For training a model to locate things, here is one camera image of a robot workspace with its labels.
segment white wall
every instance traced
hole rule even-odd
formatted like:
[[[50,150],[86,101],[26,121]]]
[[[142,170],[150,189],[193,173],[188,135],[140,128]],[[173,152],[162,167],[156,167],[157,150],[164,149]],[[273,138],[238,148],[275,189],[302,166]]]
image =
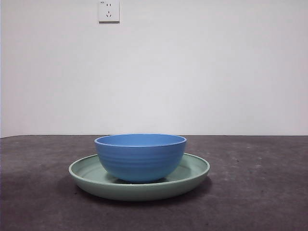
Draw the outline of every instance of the white wall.
[[[1,135],[308,135],[308,1],[1,1]]]

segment electrical outlet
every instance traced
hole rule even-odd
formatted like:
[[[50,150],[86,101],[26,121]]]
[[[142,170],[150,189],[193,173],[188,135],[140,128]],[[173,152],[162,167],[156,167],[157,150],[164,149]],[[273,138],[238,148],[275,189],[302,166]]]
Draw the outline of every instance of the electrical outlet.
[[[98,3],[98,21],[120,22],[120,0],[100,0]]]

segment table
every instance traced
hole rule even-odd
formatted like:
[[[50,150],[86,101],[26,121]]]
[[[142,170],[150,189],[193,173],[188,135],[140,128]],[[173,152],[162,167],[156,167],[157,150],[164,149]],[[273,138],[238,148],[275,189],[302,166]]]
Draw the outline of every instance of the table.
[[[1,139],[2,231],[308,230],[308,136],[185,136],[211,164],[193,191],[150,202],[92,196],[68,173],[99,136]]]

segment ceramic bowl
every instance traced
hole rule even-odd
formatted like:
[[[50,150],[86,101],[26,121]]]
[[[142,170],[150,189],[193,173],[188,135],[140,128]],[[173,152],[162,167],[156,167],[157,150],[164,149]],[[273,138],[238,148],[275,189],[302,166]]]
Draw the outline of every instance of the ceramic bowl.
[[[109,174],[130,182],[151,182],[179,165],[186,138],[167,134],[123,134],[95,139],[97,154]]]

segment green plate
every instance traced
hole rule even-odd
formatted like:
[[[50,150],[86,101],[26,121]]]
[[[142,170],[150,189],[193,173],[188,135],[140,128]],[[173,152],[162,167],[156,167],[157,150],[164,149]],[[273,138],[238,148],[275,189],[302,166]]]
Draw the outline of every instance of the green plate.
[[[194,189],[206,178],[210,164],[200,157],[185,153],[172,173],[146,184],[131,184],[113,177],[102,167],[97,155],[75,161],[68,170],[75,183],[93,195],[120,201],[151,201]]]

